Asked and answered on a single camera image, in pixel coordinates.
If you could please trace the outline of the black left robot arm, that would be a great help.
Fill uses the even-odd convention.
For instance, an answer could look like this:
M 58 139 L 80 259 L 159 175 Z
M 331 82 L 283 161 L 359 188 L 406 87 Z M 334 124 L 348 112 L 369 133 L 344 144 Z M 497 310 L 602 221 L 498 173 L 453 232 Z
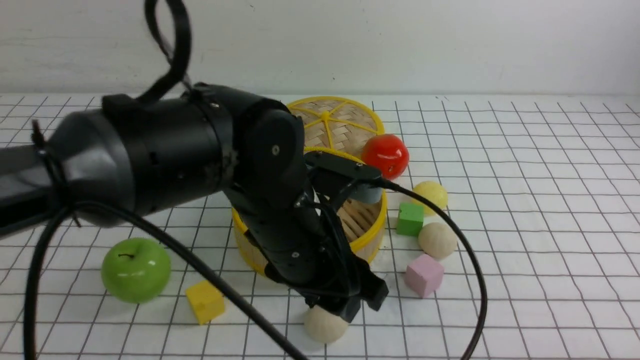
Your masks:
M 350 248 L 338 210 L 375 203 L 380 172 L 304 148 L 304 128 L 278 100 L 198 83 L 144 103 L 109 95 L 71 112 L 46 141 L 1 150 L 1 236 L 52 219 L 65 205 L 101 202 L 140 216 L 222 192 L 266 259 L 265 275 L 309 306 L 350 322 L 389 290 Z

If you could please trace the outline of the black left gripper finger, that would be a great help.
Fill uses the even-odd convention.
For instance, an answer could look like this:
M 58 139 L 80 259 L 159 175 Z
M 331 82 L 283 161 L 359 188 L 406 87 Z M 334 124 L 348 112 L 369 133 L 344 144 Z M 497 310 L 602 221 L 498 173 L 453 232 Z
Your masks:
M 361 299 L 368 307 L 378 312 L 389 294 L 387 283 L 373 272 L 361 274 Z
M 362 306 L 362 297 L 355 295 L 349 297 L 338 297 L 330 295 L 320 296 L 320 307 L 337 316 L 348 324 L 354 321 Z

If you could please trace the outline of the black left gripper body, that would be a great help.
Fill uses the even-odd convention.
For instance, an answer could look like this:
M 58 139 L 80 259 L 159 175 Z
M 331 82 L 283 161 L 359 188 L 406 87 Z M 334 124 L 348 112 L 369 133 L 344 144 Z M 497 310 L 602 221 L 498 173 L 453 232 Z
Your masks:
M 361 274 L 371 272 L 354 255 L 338 218 L 338 208 L 306 185 L 273 205 L 266 196 L 238 186 L 225 194 L 247 227 L 249 241 L 267 260 L 264 273 L 304 297 L 310 307 L 320 296 L 361 297 Z

